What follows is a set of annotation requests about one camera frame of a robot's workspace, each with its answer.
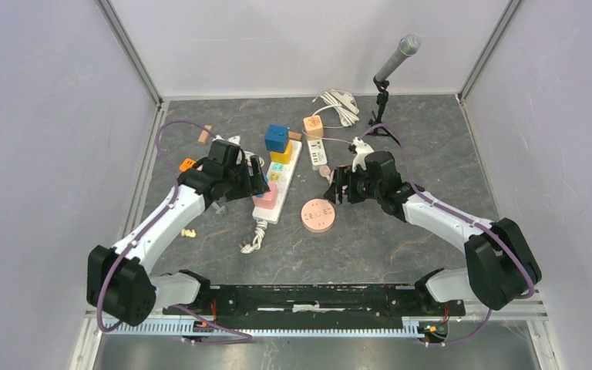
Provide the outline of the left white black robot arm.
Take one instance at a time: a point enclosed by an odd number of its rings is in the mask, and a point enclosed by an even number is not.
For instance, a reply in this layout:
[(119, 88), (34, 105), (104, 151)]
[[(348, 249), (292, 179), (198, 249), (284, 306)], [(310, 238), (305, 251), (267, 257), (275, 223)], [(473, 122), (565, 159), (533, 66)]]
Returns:
[(87, 301), (118, 324), (137, 326), (155, 310), (183, 304), (193, 314), (204, 313), (211, 293), (190, 273), (152, 277), (159, 257), (191, 221), (214, 202), (250, 198), (270, 190), (258, 156), (241, 147), (214, 140), (206, 157), (183, 171), (162, 203), (133, 231), (112, 247), (95, 246), (87, 261)]

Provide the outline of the pink round socket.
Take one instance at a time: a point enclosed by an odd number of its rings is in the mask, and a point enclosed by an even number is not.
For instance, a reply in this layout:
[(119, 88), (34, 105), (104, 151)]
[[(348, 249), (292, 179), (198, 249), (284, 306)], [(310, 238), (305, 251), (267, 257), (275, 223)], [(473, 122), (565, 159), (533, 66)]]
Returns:
[(305, 229), (312, 233), (324, 233), (330, 230), (335, 222), (335, 209), (328, 200), (309, 200), (301, 208), (301, 222)]

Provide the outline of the white long power strip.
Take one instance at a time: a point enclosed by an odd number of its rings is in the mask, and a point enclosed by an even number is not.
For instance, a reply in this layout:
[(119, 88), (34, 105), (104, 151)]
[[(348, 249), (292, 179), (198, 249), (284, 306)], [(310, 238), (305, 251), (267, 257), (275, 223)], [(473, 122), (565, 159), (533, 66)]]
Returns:
[(269, 224), (277, 224), (279, 221), (303, 147), (302, 143), (297, 140), (291, 140), (290, 144), (292, 151), (289, 162), (283, 164), (272, 161), (265, 172), (271, 189), (269, 194), (274, 201), (274, 206), (268, 209), (255, 205), (252, 212), (252, 217), (255, 220), (262, 220)]

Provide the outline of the pink plug adapter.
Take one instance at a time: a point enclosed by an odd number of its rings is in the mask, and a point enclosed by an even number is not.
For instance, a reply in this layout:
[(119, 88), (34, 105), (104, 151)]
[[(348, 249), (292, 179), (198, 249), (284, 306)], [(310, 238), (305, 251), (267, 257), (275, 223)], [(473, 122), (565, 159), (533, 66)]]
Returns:
[(269, 182), (268, 185), (268, 192), (252, 197), (255, 207), (266, 210), (274, 209), (278, 198), (278, 186), (274, 182)]

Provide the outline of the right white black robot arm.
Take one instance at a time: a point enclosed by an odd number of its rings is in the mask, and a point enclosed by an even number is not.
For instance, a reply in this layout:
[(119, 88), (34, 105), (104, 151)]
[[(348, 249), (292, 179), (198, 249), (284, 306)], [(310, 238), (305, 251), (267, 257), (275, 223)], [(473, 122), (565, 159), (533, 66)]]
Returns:
[(362, 154), (355, 164), (334, 169), (324, 198), (334, 204), (374, 200), (384, 213), (431, 232), (463, 253), (464, 268), (433, 271), (416, 282), (415, 306), (425, 315), (435, 314), (446, 302), (465, 300), (498, 311), (516, 299), (530, 298), (542, 278), (515, 221), (475, 217), (438, 200), (404, 181), (389, 152)]

